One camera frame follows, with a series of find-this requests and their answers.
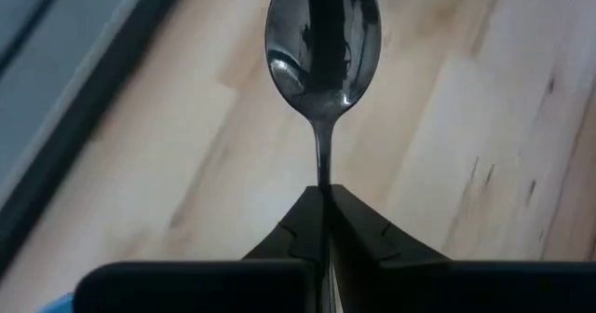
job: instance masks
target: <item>spoon handle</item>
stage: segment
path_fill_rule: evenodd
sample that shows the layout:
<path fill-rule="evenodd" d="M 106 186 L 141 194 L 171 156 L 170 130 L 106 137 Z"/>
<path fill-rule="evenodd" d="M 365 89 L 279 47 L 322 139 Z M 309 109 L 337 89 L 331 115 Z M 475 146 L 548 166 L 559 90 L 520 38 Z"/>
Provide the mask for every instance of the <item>spoon handle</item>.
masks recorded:
<path fill-rule="evenodd" d="M 317 141 L 318 187 L 328 189 L 331 186 L 333 123 L 313 121 L 312 126 Z"/>

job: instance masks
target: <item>blue object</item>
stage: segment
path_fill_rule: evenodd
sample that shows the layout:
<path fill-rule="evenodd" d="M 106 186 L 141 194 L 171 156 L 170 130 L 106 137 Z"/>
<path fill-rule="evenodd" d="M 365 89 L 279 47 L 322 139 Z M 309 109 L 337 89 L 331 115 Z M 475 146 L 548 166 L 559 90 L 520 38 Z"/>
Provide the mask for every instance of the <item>blue object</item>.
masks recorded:
<path fill-rule="evenodd" d="M 42 308 L 39 313 L 73 313 L 73 294 L 68 293 Z"/>

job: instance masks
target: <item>wooden surface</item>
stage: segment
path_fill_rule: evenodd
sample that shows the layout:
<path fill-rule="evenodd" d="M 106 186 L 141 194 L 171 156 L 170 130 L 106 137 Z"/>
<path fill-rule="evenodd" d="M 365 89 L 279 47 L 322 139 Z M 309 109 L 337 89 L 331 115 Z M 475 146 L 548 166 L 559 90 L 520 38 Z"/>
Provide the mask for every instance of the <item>wooden surface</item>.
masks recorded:
<path fill-rule="evenodd" d="M 31 312 L 113 261 L 237 259 L 316 181 L 264 64 L 269 0 L 180 0 L 0 287 Z M 539 259 L 594 71 L 596 0 L 379 0 L 332 179 L 453 258 Z"/>
<path fill-rule="evenodd" d="M 545 259 L 596 260 L 596 96 L 593 93 L 550 231 Z"/>

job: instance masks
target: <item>spoon bowl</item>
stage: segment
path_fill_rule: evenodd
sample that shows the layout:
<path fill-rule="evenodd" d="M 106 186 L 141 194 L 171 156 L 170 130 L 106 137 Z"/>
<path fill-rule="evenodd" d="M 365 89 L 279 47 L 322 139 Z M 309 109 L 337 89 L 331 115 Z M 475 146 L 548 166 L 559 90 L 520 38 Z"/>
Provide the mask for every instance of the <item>spoon bowl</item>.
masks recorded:
<path fill-rule="evenodd" d="M 265 52 L 284 99 L 312 124 L 318 185 L 330 185 L 332 129 L 362 97 L 381 52 L 376 0 L 271 0 Z"/>

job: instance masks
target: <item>spoon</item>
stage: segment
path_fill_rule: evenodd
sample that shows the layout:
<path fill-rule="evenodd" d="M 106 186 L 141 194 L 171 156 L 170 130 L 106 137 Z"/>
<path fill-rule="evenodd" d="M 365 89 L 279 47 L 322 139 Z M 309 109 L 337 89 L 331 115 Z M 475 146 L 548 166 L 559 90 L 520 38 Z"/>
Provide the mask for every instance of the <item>spoon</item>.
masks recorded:
<path fill-rule="evenodd" d="M 271 0 L 265 25 L 269 72 L 313 127 L 318 187 L 331 186 L 333 126 L 373 80 L 381 52 L 376 0 Z"/>

